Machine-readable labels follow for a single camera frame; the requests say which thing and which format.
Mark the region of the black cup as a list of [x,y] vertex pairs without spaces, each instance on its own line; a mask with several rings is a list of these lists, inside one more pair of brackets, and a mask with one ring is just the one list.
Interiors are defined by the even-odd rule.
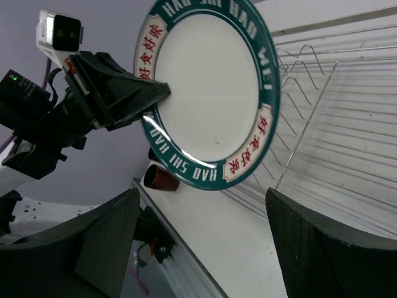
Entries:
[[149,149],[148,158],[151,161],[159,161],[159,158],[157,157],[157,155],[155,154],[155,152],[154,152],[154,150],[152,148]]

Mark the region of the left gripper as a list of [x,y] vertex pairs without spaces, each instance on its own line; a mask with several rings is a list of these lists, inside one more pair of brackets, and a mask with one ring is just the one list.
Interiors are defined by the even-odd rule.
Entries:
[[[97,128],[126,126],[171,94],[168,84],[134,76],[105,52],[77,52],[74,69],[81,99],[91,113],[90,123]],[[83,149],[93,128],[71,88],[58,102],[54,89],[49,93],[15,71],[12,75],[13,135],[31,143]]]

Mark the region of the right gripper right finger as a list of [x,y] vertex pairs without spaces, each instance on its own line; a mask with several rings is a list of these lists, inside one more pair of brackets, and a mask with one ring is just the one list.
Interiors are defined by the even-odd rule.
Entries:
[[265,206],[289,297],[396,297],[396,240],[348,226],[272,188]]

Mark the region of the dark teal plate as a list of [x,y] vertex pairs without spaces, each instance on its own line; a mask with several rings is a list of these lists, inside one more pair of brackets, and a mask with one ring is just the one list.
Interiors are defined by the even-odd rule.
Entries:
[[217,191],[256,170],[275,134],[281,85],[270,32],[250,1],[155,2],[134,67],[171,91],[141,125],[172,174]]

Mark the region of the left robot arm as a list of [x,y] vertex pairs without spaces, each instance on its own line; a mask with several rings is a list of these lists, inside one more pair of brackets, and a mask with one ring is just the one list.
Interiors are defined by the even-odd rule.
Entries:
[[79,51],[61,68],[64,98],[15,71],[1,81],[1,125],[12,137],[1,146],[1,244],[42,232],[92,210],[21,196],[17,188],[52,173],[64,148],[82,150],[89,132],[116,130],[142,118],[171,90],[127,72],[104,52]]

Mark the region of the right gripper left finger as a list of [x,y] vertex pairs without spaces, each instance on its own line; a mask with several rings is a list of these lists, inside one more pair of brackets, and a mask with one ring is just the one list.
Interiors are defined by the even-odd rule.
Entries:
[[1,297],[120,297],[139,207],[138,190],[129,189],[1,246]]

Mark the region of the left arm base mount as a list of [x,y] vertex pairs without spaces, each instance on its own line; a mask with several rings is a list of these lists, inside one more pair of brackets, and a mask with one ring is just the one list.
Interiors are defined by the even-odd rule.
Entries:
[[171,250],[176,244],[166,226],[149,206],[144,209],[140,207],[133,239],[147,244],[151,255],[159,264],[171,256]]

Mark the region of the dark red cup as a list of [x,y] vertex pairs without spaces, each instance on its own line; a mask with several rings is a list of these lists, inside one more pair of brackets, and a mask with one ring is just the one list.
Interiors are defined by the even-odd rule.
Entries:
[[143,184],[147,188],[159,191],[176,191],[179,187],[179,180],[164,168],[152,164],[146,170]]

